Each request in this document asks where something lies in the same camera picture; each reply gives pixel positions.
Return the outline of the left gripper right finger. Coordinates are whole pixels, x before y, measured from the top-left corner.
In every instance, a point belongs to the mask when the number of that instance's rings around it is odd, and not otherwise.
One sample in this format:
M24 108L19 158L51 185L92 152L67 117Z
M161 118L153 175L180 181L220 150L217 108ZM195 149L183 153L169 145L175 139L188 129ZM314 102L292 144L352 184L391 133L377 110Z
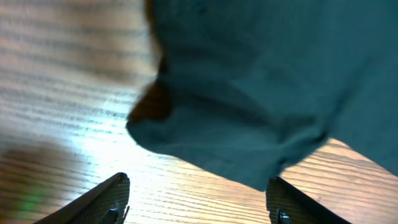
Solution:
M350 224L280 177L269 180L266 207L272 224Z

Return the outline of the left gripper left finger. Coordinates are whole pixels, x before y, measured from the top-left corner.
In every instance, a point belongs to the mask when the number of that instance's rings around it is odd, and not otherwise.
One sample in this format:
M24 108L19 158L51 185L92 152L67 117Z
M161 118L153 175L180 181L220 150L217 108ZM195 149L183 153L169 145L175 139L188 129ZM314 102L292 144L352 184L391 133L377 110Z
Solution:
M118 172L34 224L123 224L130 209L129 192L129 177Z

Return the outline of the black garment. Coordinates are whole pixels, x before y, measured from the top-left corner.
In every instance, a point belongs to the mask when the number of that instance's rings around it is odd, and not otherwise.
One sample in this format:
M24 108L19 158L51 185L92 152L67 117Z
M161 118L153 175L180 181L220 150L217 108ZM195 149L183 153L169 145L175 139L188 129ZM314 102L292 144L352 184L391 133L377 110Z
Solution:
M337 139L397 173L397 2L154 1L163 57L126 127L263 191Z

